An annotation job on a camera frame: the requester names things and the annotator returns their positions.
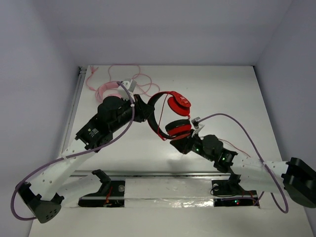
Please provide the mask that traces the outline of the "red black headphones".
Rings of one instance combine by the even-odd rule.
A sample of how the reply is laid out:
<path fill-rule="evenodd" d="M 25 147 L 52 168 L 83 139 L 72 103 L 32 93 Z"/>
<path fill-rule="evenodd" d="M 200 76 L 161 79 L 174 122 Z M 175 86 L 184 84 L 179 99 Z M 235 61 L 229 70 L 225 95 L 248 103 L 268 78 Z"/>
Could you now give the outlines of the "red black headphones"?
<path fill-rule="evenodd" d="M 191 134 L 190 101 L 176 91 L 162 91 L 148 100 L 148 105 L 161 105 L 147 119 L 152 131 L 163 141 L 182 139 Z"/>

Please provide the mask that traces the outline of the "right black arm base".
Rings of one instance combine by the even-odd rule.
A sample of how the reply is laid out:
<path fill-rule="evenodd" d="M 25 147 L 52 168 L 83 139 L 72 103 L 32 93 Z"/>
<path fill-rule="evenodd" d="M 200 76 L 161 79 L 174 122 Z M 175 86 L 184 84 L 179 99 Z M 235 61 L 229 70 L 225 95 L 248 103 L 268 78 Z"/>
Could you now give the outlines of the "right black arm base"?
<path fill-rule="evenodd" d="M 212 180 L 210 194 L 214 197 L 214 206 L 259 206 L 257 192 L 255 190 L 244 190 L 239 182 L 239 176 L 233 174 L 228 179 Z"/>

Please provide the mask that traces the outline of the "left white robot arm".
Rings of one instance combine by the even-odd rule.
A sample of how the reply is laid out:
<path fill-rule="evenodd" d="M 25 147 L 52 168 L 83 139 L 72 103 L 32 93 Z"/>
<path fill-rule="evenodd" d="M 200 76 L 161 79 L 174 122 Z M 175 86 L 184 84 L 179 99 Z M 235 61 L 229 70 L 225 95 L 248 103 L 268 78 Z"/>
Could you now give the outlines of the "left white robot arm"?
<path fill-rule="evenodd" d="M 16 186 L 14 194 L 20 196 L 41 224 L 86 194 L 96 192 L 106 196 L 111 189 L 111 179 L 100 169 L 79 181 L 65 182 L 89 158 L 121 138 L 133 122 L 145 122 L 154 110 L 138 94 L 128 99 L 106 97 L 60 158 L 29 174 Z"/>

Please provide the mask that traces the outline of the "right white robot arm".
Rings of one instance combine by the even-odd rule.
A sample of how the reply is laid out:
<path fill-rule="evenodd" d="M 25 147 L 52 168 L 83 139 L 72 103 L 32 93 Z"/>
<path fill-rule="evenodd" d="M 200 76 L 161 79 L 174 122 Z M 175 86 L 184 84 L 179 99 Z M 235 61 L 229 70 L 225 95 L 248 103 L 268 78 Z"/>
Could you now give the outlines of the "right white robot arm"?
<path fill-rule="evenodd" d="M 215 135 L 188 136 L 170 144 L 182 154 L 194 152 L 213 162 L 221 173 L 229 173 L 228 188 L 233 194 L 243 190 L 285 194 L 301 206 L 316 206 L 316 172 L 299 158 L 260 161 L 225 149 Z"/>

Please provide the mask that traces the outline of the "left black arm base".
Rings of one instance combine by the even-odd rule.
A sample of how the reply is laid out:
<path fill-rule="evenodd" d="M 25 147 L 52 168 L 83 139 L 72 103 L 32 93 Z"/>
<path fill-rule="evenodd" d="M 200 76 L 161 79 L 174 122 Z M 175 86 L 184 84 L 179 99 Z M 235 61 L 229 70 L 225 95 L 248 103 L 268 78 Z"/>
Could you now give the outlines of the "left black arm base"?
<path fill-rule="evenodd" d="M 80 207 L 124 207 L 125 180 L 112 180 L 104 171 L 92 171 L 98 190 L 79 199 Z"/>

